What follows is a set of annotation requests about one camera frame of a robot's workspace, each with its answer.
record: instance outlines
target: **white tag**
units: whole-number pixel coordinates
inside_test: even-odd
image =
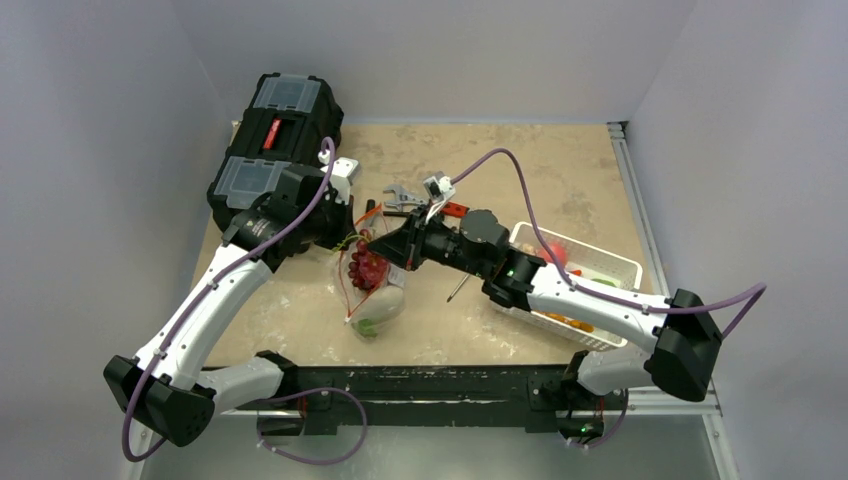
[[[386,275],[386,281],[389,285],[403,288],[406,285],[406,272],[400,267],[389,265],[389,273]]]

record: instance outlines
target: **plastic bag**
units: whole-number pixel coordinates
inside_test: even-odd
[[[347,310],[345,323],[360,338],[374,340],[404,309],[406,272],[364,248],[389,231],[382,205],[357,220],[356,230],[347,251],[339,253],[333,278]]]

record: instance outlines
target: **red tomato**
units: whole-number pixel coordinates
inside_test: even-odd
[[[554,255],[557,257],[560,263],[565,266],[565,264],[568,263],[568,254],[565,253],[565,248],[563,248],[562,245],[559,245],[557,243],[551,243],[548,244],[548,246],[551,247],[551,251],[554,252]],[[547,250],[545,250],[544,248],[539,249],[539,256],[542,257],[548,263],[554,263],[553,259],[551,259],[551,256],[548,255]]]

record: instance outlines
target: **table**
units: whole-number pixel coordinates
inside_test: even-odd
[[[353,125],[342,128],[339,155],[362,163],[354,185],[354,212],[367,198],[388,198],[391,183],[424,195],[421,180],[441,170],[457,175],[494,147],[521,162],[540,226],[644,265],[607,128],[604,125]],[[511,228],[527,220],[518,178],[496,156],[458,187],[454,201],[492,210]],[[210,220],[195,282],[220,243]],[[407,274],[406,309],[372,342],[344,324],[345,308],[333,285],[336,257],[313,247],[283,262],[247,301],[207,365],[242,363],[273,350],[299,365],[482,365],[567,363],[579,344],[500,313],[469,279],[445,300],[463,274],[433,262]],[[647,278],[642,291],[651,292]]]

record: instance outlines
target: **bunch of grapes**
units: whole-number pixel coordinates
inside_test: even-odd
[[[389,262],[368,251],[371,232],[361,230],[359,234],[365,238],[356,241],[356,251],[350,257],[352,261],[348,264],[347,276],[354,287],[370,292],[385,277]]]

